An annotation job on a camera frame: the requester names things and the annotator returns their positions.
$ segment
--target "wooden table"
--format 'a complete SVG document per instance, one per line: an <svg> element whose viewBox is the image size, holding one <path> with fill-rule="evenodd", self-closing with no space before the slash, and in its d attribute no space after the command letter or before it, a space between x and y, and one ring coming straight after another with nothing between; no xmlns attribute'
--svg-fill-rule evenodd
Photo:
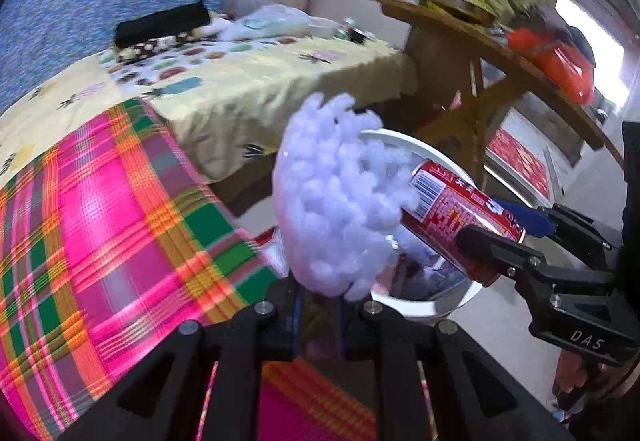
<svg viewBox="0 0 640 441"><path fill-rule="evenodd" d="M544 73L514 51L449 14L399 0L372 1L380 4L380 9L386 16L406 22L413 28L405 52L417 66L417 97L428 99L430 83L437 81L433 69L429 70L424 66L424 49L428 43L425 40L428 36L436 35L447 46L455 48L460 57L458 63L462 66L454 68L453 73L460 76L457 80L462 104L454 110L443 112L412 134L434 146L452 138L456 140L460 146L455 160L478 186L484 183L484 150L499 126L502 119L499 115L504 117L509 106L525 92L533 92L544 101L593 150L606 147L620 167L623 167L620 152L585 111ZM504 79L485 87L481 58L500 69L505 74ZM442 73L452 74L452 70Z"/></svg>

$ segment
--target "metal bolt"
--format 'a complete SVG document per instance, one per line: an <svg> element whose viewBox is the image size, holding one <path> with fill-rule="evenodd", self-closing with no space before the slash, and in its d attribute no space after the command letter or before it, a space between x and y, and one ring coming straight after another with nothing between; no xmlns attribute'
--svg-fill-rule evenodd
<svg viewBox="0 0 640 441"><path fill-rule="evenodd" d="M562 305L561 297L555 294L549 297L549 302L551 302L551 305L556 309L558 309Z"/></svg>
<svg viewBox="0 0 640 441"><path fill-rule="evenodd" d="M382 307L382 304L380 302L376 302L375 300L368 300L367 302L364 302L362 308L364 309L364 312L369 313L370 315L377 315L378 313L382 313L382 310L384 309Z"/></svg>
<svg viewBox="0 0 640 441"><path fill-rule="evenodd" d="M178 331L185 336L190 336L195 333L199 327L200 324L197 323L196 320L185 320L178 326Z"/></svg>
<svg viewBox="0 0 640 441"><path fill-rule="evenodd" d="M445 335L454 335L458 332L458 324L451 320L441 320L438 322L438 329Z"/></svg>
<svg viewBox="0 0 640 441"><path fill-rule="evenodd" d="M258 315L268 315L273 312L273 304L268 300L261 300L257 304L254 304L254 310Z"/></svg>

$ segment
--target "barcode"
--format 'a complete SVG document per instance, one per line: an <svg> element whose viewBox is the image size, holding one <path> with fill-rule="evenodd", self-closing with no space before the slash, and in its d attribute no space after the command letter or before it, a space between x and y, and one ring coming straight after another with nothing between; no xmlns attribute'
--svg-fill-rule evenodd
<svg viewBox="0 0 640 441"><path fill-rule="evenodd" d="M422 222L429 210L431 210L433 203L444 190L446 184L423 170L420 170L414 178L411 179L410 184L418 190L420 203L415 209L415 212L409 213Z"/></svg>

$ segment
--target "red can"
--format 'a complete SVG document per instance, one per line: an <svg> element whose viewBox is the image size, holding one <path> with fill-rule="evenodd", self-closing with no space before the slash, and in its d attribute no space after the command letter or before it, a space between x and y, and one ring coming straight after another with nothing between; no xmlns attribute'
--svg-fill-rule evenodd
<svg viewBox="0 0 640 441"><path fill-rule="evenodd" d="M456 246L456 235L463 227L476 225L519 243L525 230L513 215L433 161L420 165L410 184L420 194L420 203L415 212L402 210L402 224L470 279L484 286L494 283L500 274L465 258Z"/></svg>

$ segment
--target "red plastic bag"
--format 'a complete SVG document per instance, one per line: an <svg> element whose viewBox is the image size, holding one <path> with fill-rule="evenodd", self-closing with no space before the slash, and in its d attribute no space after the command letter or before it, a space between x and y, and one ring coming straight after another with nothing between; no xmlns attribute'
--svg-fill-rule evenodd
<svg viewBox="0 0 640 441"><path fill-rule="evenodd" d="M593 66L575 47L553 34L518 29L509 34L509 49L524 56L581 105L593 101Z"/></svg>

